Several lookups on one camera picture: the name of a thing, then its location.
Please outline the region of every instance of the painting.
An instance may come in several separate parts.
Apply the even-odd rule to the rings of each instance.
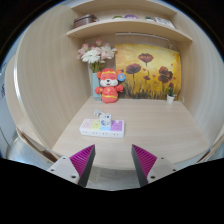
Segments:
[[[116,44],[116,70],[126,79],[120,98],[166,99],[172,86],[180,100],[181,63],[179,52],[147,44]]]

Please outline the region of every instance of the purple object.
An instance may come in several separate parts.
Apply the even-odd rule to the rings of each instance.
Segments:
[[[95,145],[91,145],[70,157],[73,166],[79,173],[78,185],[82,187],[85,187],[87,184],[94,157]]]
[[[124,18],[125,19],[139,19],[137,16],[135,16],[135,15],[126,15],[126,16],[124,16]]]
[[[143,187],[148,184],[147,175],[156,162],[157,157],[136,145],[132,145],[132,158],[140,186]]]
[[[111,124],[111,131],[122,131],[122,121],[119,121],[118,123],[114,120],[112,120]]]

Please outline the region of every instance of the picture frame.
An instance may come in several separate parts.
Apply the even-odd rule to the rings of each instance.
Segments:
[[[161,24],[163,24],[163,25],[167,25],[167,26],[169,26],[169,27],[175,29],[173,23],[172,23],[171,21],[167,20],[167,19],[163,19],[163,18],[160,18],[160,17],[154,17],[154,20],[155,20],[157,23],[161,23]]]

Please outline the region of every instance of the flower vase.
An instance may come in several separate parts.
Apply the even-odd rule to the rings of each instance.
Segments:
[[[174,96],[169,96],[169,95],[167,94],[167,103],[168,103],[168,104],[172,104],[172,103],[173,103],[173,100],[174,100]]]
[[[101,101],[101,94],[97,94],[95,92],[95,89],[97,86],[100,86],[99,79],[96,76],[96,73],[92,73],[91,77],[91,91],[92,91],[92,96],[96,101]]]

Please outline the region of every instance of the stuffed toy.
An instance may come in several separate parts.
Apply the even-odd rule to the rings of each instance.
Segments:
[[[118,98],[118,92],[123,92],[123,86],[118,85],[119,81],[125,80],[125,75],[121,71],[114,71],[111,68],[106,68],[102,72],[97,72],[97,77],[100,79],[102,87],[96,87],[97,94],[102,93],[101,99],[104,103],[115,103]]]

